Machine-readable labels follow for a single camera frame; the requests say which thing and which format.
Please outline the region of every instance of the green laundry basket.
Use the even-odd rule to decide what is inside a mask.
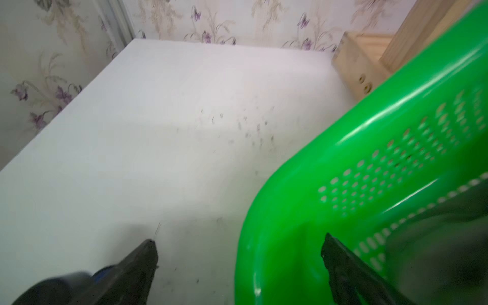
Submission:
[[[485,1],[266,182],[239,240],[236,305],[334,304],[327,232],[384,276],[393,230],[488,179],[487,103]]]

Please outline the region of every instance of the wall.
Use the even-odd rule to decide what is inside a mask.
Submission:
[[[91,1],[0,4],[0,168],[112,60]]]
[[[123,0],[147,38],[332,51],[345,30],[394,33],[415,0]]]

